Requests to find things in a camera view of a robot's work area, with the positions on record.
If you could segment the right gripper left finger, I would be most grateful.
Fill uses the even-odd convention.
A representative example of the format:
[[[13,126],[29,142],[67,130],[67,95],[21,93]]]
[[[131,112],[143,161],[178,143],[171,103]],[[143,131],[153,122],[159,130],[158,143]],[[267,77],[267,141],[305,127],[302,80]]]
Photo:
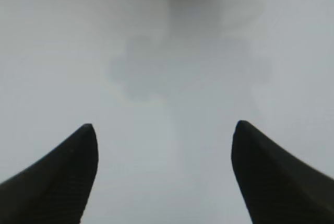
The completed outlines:
[[[84,124],[1,183],[1,223],[80,223],[96,178],[98,143]]]

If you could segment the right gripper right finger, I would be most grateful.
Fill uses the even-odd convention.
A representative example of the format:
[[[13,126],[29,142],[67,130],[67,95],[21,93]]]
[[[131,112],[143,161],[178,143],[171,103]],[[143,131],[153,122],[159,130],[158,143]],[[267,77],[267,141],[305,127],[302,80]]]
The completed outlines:
[[[333,179],[248,121],[236,125],[231,162],[252,223],[333,223]]]

